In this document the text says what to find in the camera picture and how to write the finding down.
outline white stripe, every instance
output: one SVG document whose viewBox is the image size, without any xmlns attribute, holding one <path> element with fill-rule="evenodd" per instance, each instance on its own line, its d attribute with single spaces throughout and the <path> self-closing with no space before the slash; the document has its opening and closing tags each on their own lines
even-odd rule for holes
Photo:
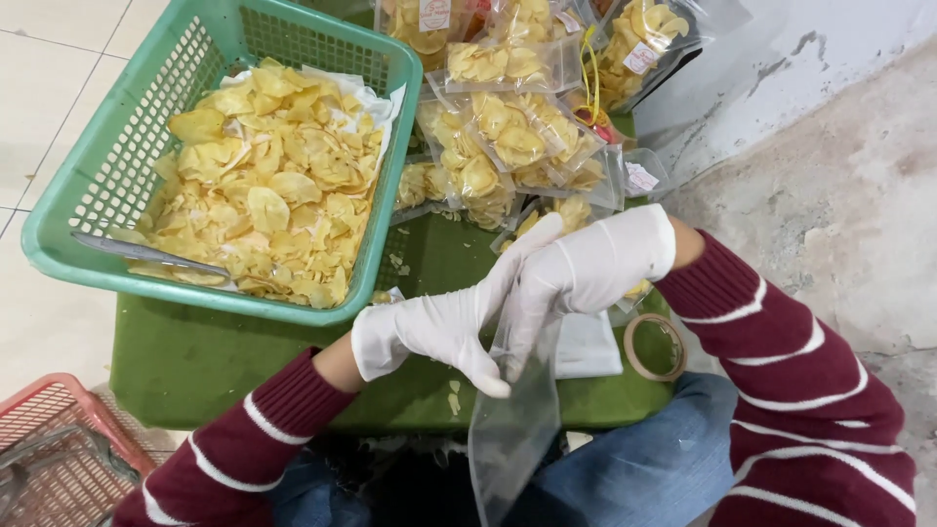
<svg viewBox="0 0 937 527">
<path fill-rule="evenodd" d="M 247 394 L 247 397 L 244 398 L 244 409 L 247 412 L 247 415 L 250 416 L 250 419 L 254 421 L 254 424 L 257 425 L 257 428 L 263 430 L 263 433 L 276 439 L 280 443 L 306 444 L 309 443 L 309 441 L 312 439 L 312 437 L 299 437 L 296 435 L 291 435 L 275 427 L 273 423 L 268 421 L 267 418 L 263 416 L 263 414 L 260 412 L 260 408 L 254 404 L 254 392 L 250 392 Z"/>
<path fill-rule="evenodd" d="M 742 319 L 762 310 L 762 302 L 765 300 L 765 294 L 767 294 L 767 282 L 765 282 L 765 279 L 758 277 L 758 289 L 755 291 L 755 299 L 752 300 L 750 304 L 711 319 L 687 319 L 680 317 L 680 320 L 689 324 L 722 324 Z"/>
<path fill-rule="evenodd" d="M 816 317 L 813 317 L 813 330 L 811 332 L 810 339 L 807 340 L 807 343 L 804 344 L 802 348 L 793 352 L 792 354 L 758 358 L 730 358 L 729 361 L 742 366 L 764 366 L 766 364 L 774 364 L 776 362 L 781 362 L 784 359 L 789 359 L 791 357 L 796 357 L 798 355 L 808 354 L 810 352 L 816 351 L 820 346 L 823 346 L 824 341 L 826 341 L 826 333 L 824 333 L 823 327 L 820 326 L 820 322 L 817 321 Z"/>
<path fill-rule="evenodd" d="M 765 410 L 771 410 L 774 412 L 799 412 L 801 410 L 812 410 L 814 408 L 820 408 L 821 406 L 826 406 L 827 404 L 832 404 L 834 402 L 848 399 L 866 389 L 866 384 L 869 383 L 869 374 L 866 372 L 865 367 L 862 366 L 862 363 L 859 362 L 859 357 L 855 358 L 855 363 L 859 367 L 859 384 L 844 394 L 836 394 L 820 397 L 818 399 L 801 400 L 797 402 L 775 402 L 773 400 L 756 399 L 754 397 L 745 395 L 741 392 L 741 390 L 739 390 L 738 396 L 746 400 L 752 406 L 757 406 L 758 408 L 764 408 Z"/>
<path fill-rule="evenodd" d="M 896 444 L 881 445 L 853 443 L 851 441 L 839 441 L 835 439 L 813 439 L 811 437 L 797 435 L 795 433 L 785 432 L 783 430 L 769 429 L 760 425 L 753 425 L 752 423 L 736 421 L 735 419 L 732 420 L 732 423 L 754 433 L 776 435 L 778 437 L 787 438 L 793 441 L 800 441 L 801 443 L 822 444 L 824 446 L 829 446 L 830 448 L 836 448 L 837 450 L 854 450 L 856 452 L 864 452 L 866 454 L 897 454 L 899 452 L 904 452 L 904 449 Z"/>
<path fill-rule="evenodd" d="M 867 429 L 871 425 L 865 421 L 833 421 L 841 427 L 846 427 L 847 429 Z"/>
<path fill-rule="evenodd" d="M 243 492 L 266 492 L 267 490 L 270 490 L 279 485 L 280 480 L 283 479 L 283 476 L 281 475 L 275 482 L 268 483 L 266 485 L 253 485 L 251 483 L 238 481 L 219 471 L 215 465 L 213 465 L 212 462 L 201 453 L 201 450 L 199 450 L 199 448 L 195 445 L 195 440 L 192 439 L 193 437 L 195 437 L 194 433 L 188 434 L 188 444 L 192 447 L 192 452 L 195 453 L 195 464 L 199 466 L 205 475 L 211 477 L 225 487 Z"/>
<path fill-rule="evenodd" d="M 143 480 L 143 484 L 140 485 L 140 489 L 143 493 L 143 507 L 146 509 L 146 518 L 150 519 L 151 522 L 156 525 L 167 525 L 170 527 L 186 527 L 187 525 L 193 525 L 192 523 L 185 523 L 184 521 L 180 521 L 166 514 L 162 507 L 159 506 L 156 498 L 150 494 L 150 490 L 146 488 L 145 479 Z"/>
<path fill-rule="evenodd" d="M 892 483 L 891 480 L 875 472 L 875 469 L 873 469 L 867 462 L 855 456 L 850 456 L 849 454 L 840 452 L 839 450 L 832 450 L 822 446 L 789 446 L 787 448 L 778 448 L 777 450 L 770 450 L 764 454 L 752 456 L 748 459 L 745 459 L 745 462 L 742 463 L 742 466 L 738 468 L 738 472 L 736 473 L 736 481 L 741 482 L 744 480 L 751 471 L 752 465 L 761 459 L 796 459 L 805 458 L 807 456 L 829 456 L 833 459 L 838 459 L 846 463 L 847 465 L 858 470 L 870 482 L 874 483 L 875 485 L 882 488 L 882 490 L 885 492 L 894 496 L 895 499 L 901 502 L 902 505 L 908 507 L 908 510 L 915 512 L 915 499 L 912 498 L 911 495 L 905 492 L 901 487 Z"/>
<path fill-rule="evenodd" d="M 841 525 L 842 527 L 862 527 L 862 525 L 859 525 L 851 519 L 846 518 L 842 514 L 837 514 L 828 508 L 821 507 L 817 504 L 811 504 L 803 500 L 798 500 L 797 498 L 784 496 L 783 494 L 756 489 L 755 487 L 734 487 L 729 490 L 726 496 L 748 496 L 750 498 L 755 498 L 757 500 L 780 505 L 782 507 L 800 511 L 804 514 L 809 514 L 817 518 L 825 519 L 830 523 L 835 523 L 837 525 Z"/>
</svg>

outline metal spoon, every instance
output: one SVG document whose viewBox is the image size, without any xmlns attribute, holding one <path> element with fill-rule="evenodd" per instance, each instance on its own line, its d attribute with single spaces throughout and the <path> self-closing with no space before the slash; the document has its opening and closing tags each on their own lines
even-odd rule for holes
<svg viewBox="0 0 937 527">
<path fill-rule="evenodd" d="M 178 267 L 190 267 L 192 269 L 199 269 L 200 271 L 221 275 L 228 280 L 231 279 L 231 273 L 229 273 L 228 270 L 224 267 L 216 267 L 214 265 L 209 265 L 208 263 L 194 262 L 174 254 L 169 254 L 168 252 L 149 248 L 140 244 L 122 242 L 120 240 L 114 240 L 104 236 L 95 236 L 88 233 L 72 233 L 71 235 L 82 245 L 90 248 L 96 248 L 100 251 L 109 252 L 110 254 L 116 254 L 117 256 L 123 256 L 124 258 L 129 258 L 131 260 L 145 260 L 146 262 L 155 262 L 157 264 L 164 263 L 166 265 L 175 265 Z"/>
</svg>

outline green plastic basket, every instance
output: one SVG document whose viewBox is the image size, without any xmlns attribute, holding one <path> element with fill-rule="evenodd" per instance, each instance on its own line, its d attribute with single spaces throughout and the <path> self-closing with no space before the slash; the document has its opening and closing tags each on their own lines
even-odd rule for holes
<svg viewBox="0 0 937 527">
<path fill-rule="evenodd" d="M 131 275 L 121 258 L 70 236 L 132 228 L 158 190 L 153 161 L 178 147 L 166 129 L 169 117 L 191 110 L 233 68 L 266 56 L 294 68 L 362 75 L 379 96 L 407 86 L 341 306 L 312 309 Z M 296 324 L 349 320 L 373 293 L 422 76 L 420 60 L 400 41 L 292 3 L 172 0 L 29 215 L 23 252 L 42 273 L 91 287 Z"/>
</svg>

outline pink plastic basket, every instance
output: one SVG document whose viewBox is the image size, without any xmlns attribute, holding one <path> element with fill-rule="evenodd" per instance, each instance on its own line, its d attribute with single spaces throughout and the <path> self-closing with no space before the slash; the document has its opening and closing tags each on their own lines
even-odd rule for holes
<svg viewBox="0 0 937 527">
<path fill-rule="evenodd" d="M 67 373 L 46 375 L 0 403 L 0 453 L 69 425 L 84 425 L 105 435 L 113 452 L 141 477 L 156 468 L 100 399 Z M 74 455 L 30 474 L 4 527 L 88 525 L 133 490 L 132 483 L 82 449 L 84 443 L 81 434 L 71 433 L 42 447 L 47 454 L 53 450 Z M 34 456 L 41 455 L 38 450 Z"/>
</svg>

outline yellow string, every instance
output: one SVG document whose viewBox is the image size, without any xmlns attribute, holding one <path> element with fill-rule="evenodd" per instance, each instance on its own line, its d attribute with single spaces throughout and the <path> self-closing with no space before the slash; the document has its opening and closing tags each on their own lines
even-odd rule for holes
<svg viewBox="0 0 937 527">
<path fill-rule="evenodd" d="M 583 65 L 583 81 L 586 83 L 586 104 L 583 106 L 577 106 L 573 108 L 573 111 L 576 110 L 588 110 L 589 119 L 583 119 L 582 117 L 576 116 L 576 119 L 579 122 L 592 126 L 595 124 L 596 119 L 599 118 L 599 62 L 595 58 L 595 50 L 592 49 L 592 44 L 589 40 L 592 38 L 592 34 L 595 33 L 595 25 L 591 25 L 588 30 L 586 30 L 586 35 L 583 37 L 583 47 L 579 53 L 579 61 Z M 592 63 L 592 71 L 595 73 L 595 96 L 592 96 L 592 91 L 589 89 L 588 84 L 588 68 L 586 67 L 586 61 L 583 60 L 583 55 L 586 54 L 586 48 L 588 48 L 589 61 Z"/>
</svg>

